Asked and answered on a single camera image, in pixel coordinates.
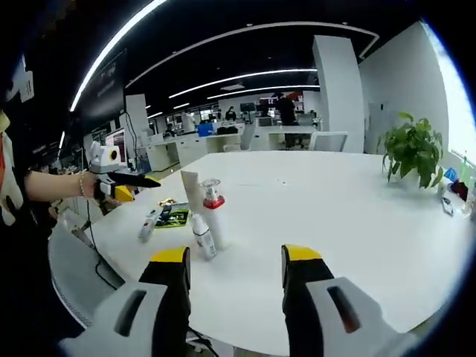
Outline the person's left hand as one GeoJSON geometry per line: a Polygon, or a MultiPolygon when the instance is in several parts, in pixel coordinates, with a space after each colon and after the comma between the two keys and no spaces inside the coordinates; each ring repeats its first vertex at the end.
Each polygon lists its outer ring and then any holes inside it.
{"type": "Polygon", "coordinates": [[[81,187],[83,188],[83,195],[88,199],[92,199],[94,197],[94,189],[97,183],[96,175],[85,171],[82,173],[81,182],[81,187]]]}

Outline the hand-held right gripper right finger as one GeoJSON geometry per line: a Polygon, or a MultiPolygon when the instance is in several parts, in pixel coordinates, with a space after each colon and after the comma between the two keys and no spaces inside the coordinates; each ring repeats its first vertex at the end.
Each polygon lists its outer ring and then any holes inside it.
{"type": "Polygon", "coordinates": [[[409,356],[412,333],[387,324],[380,305],[345,277],[335,277],[311,248],[281,247],[283,302],[291,356],[409,356]]]}

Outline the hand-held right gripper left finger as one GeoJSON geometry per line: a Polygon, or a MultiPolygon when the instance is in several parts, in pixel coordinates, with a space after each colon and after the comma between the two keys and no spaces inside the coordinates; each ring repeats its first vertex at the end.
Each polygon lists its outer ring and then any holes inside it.
{"type": "Polygon", "coordinates": [[[139,281],[124,283],[92,323],[59,343],[64,356],[182,356],[190,317],[190,249],[155,253],[139,281]]]}

